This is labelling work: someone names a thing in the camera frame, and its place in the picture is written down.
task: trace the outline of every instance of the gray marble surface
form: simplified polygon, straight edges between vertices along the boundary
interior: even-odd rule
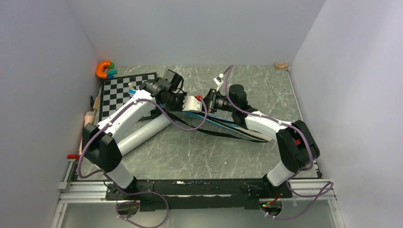
[[[157,72],[162,76],[171,69],[184,77],[184,91],[189,95],[205,96],[216,88],[212,80],[227,66],[125,66],[116,67],[116,76]],[[241,84],[248,94],[249,104],[284,121],[300,119],[292,88],[285,70],[272,66],[235,66],[229,85]],[[230,113],[218,111],[217,116],[231,119]],[[185,117],[196,126],[200,120]],[[138,122],[133,131],[147,124]],[[203,129],[232,133],[205,124]],[[138,179],[215,179],[260,178],[280,161],[277,143],[256,143],[246,140],[215,137],[201,132],[185,132],[172,124],[150,138],[123,158],[123,164]],[[83,174],[95,170],[85,161]],[[317,177],[314,169],[298,177]],[[90,180],[102,180],[100,173]]]

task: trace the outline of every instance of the orange toy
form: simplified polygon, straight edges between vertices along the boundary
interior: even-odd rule
[[[115,67],[114,63],[110,60],[102,61],[96,67],[96,75],[102,79],[114,78],[114,75],[117,74],[116,70],[111,70]]]

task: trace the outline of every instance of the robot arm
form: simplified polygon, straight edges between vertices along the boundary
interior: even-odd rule
[[[229,97],[238,108],[257,116],[239,112],[233,108],[226,96],[221,95],[215,89],[210,89],[204,101],[208,106],[209,112],[214,113],[217,110],[232,112],[232,118],[238,126],[267,135],[277,141],[281,161],[262,178],[267,190],[276,192],[278,186],[309,165],[308,151],[302,138],[290,127],[280,125],[267,118],[262,118],[263,113],[248,105],[247,95],[242,85],[231,85],[229,88]],[[281,122],[298,128],[308,142],[312,158],[316,159],[319,157],[319,149],[303,121],[298,120],[294,123]]]
[[[164,104],[168,112],[202,111],[200,102],[194,96],[187,96],[186,92],[173,93],[178,89],[180,83],[183,83],[183,78],[177,73],[168,70],[162,78],[158,78],[156,81],[147,80],[142,84],[140,90],[112,116],[100,122],[97,126],[87,124],[83,129],[83,146],[100,129],[103,129],[103,132],[89,146],[85,157],[107,173],[126,192],[138,191],[137,179],[121,163],[122,154],[118,143],[124,142],[126,145],[131,138],[130,136],[124,138],[124,133],[145,113],[154,109],[152,103],[136,103],[136,100],[144,98],[155,101],[157,104]],[[248,105],[243,86],[232,85],[229,89],[229,97],[238,108],[249,113],[262,115],[257,109]],[[267,135],[278,142],[281,161],[274,169],[263,176],[262,180],[265,183],[266,190],[276,192],[278,186],[309,164],[307,149],[302,143],[299,134],[295,133],[293,129],[266,118],[239,112],[232,107],[226,96],[221,95],[215,89],[210,89],[203,101],[207,105],[208,113],[214,113],[217,110],[232,112],[231,116],[236,125]],[[319,157],[319,149],[305,123],[303,121],[286,123],[297,127],[304,134],[310,146],[313,159]]]

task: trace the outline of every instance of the white wall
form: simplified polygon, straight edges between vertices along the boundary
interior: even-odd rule
[[[119,65],[291,63],[325,0],[69,0]]]
[[[403,2],[327,0],[291,67],[347,227],[402,227]]]
[[[66,0],[0,2],[0,227],[50,227],[96,64]]]

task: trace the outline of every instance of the black and white checkerboard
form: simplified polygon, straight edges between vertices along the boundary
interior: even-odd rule
[[[122,107],[130,100],[129,83],[137,90],[140,85],[148,79],[156,79],[157,73],[148,73],[141,75],[132,75],[105,79],[101,88],[101,107],[99,121],[102,121],[112,115],[116,110]],[[159,110],[154,109],[144,115],[140,120],[153,119],[159,115]]]

